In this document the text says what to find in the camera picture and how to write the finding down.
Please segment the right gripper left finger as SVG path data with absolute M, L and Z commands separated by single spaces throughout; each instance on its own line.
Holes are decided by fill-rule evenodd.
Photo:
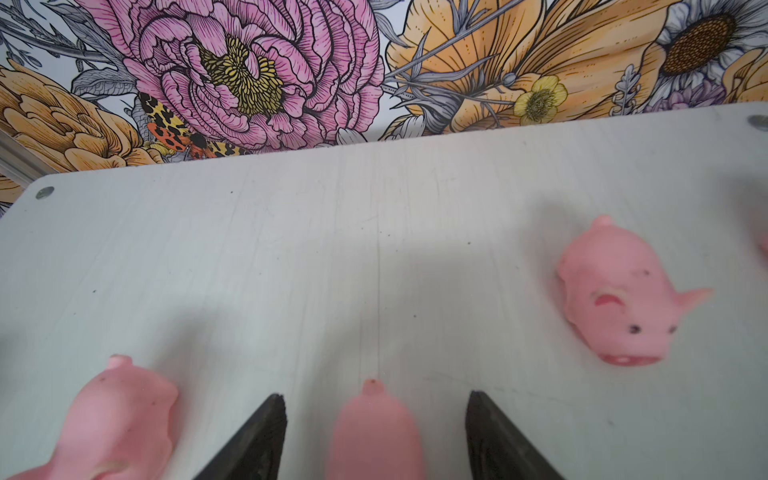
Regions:
M 267 397 L 195 480 L 275 480 L 287 430 L 284 396 Z

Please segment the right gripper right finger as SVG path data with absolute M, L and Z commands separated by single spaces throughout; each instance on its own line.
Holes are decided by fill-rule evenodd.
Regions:
M 484 391 L 469 395 L 465 432 L 474 480 L 564 479 Z

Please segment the pink toy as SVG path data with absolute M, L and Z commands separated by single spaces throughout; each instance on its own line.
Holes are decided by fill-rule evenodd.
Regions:
M 415 418 L 384 383 L 368 379 L 334 424 L 328 479 L 424 479 L 426 467 Z
M 682 319 L 713 296 L 677 291 L 651 246 L 608 215 L 571 242 L 557 274 L 567 321 L 602 361 L 623 367 L 665 359 Z
M 175 384 L 115 354 L 77 394 L 49 461 L 16 479 L 158 479 L 173 451 Z

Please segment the white two-tier shelf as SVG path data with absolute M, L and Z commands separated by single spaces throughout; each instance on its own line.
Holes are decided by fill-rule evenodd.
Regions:
M 1 220 L 1 474 L 45 463 L 113 354 L 180 391 L 190 479 L 271 393 L 280 475 L 324 475 L 369 378 L 413 412 L 432 479 L 470 477 L 487 392 L 568 479 L 767 475 L 763 102 L 54 175 Z M 556 267 L 607 214 L 714 296 L 668 357 L 598 359 Z

